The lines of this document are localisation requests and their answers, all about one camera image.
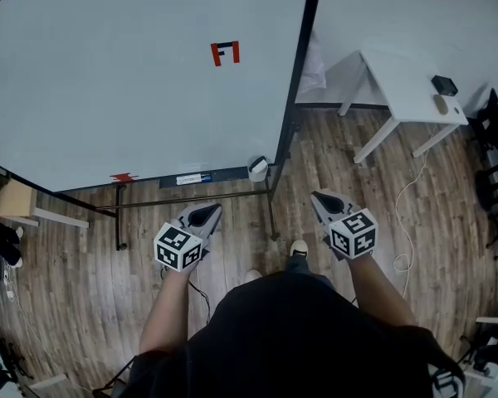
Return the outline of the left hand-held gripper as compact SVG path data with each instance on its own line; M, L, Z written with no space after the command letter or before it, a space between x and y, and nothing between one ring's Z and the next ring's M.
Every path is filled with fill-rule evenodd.
M221 216L222 205L218 203L187 206L154 237L154 259L177 272L193 269L210 253L210 236Z

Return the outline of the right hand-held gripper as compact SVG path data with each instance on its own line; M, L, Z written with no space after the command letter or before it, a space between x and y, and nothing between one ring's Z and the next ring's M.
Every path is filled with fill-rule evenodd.
M310 201L322 227L328 215L348 215L329 224L330 248L338 260L354 260L371 254L378 245L378 222L369 209L353 211L353 203L340 194L312 192Z

